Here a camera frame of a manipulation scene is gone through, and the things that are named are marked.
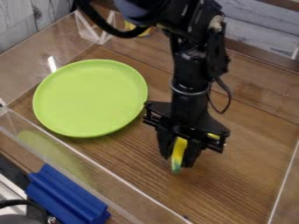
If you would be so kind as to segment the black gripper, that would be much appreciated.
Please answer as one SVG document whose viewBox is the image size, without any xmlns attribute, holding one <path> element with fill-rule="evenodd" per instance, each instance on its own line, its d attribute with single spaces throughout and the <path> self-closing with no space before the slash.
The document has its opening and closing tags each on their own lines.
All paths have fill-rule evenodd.
<svg viewBox="0 0 299 224">
<path fill-rule="evenodd" d="M 222 152 L 225 138 L 229 136 L 226 127 L 209 114 L 209 93 L 208 87 L 197 93 L 181 93 L 173 90 L 169 102 L 144 103 L 144 123 L 154 127 L 158 151 L 164 159 L 172 155 L 174 138 L 188 139 L 182 146 L 182 168 L 193 167 L 201 151 L 205 150 L 202 136 L 206 133 L 220 136 L 218 147 L 206 148 L 216 152 Z"/>
</svg>

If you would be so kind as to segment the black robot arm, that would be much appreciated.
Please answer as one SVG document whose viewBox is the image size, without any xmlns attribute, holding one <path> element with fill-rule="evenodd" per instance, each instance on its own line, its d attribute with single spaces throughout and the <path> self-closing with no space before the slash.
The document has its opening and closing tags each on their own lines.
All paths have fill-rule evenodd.
<svg viewBox="0 0 299 224">
<path fill-rule="evenodd" d="M 172 100 L 144 103 L 144 123 L 154 127 L 161 156 L 170 169 L 193 166 L 201 151 L 222 152 L 229 129 L 209 110 L 210 86 L 228 72 L 225 14 L 214 0 L 113 0 L 122 18 L 134 28 L 117 30 L 98 14 L 90 0 L 74 0 L 92 22 L 113 36 L 130 39 L 158 26 L 169 39 L 173 75 Z"/>
</svg>

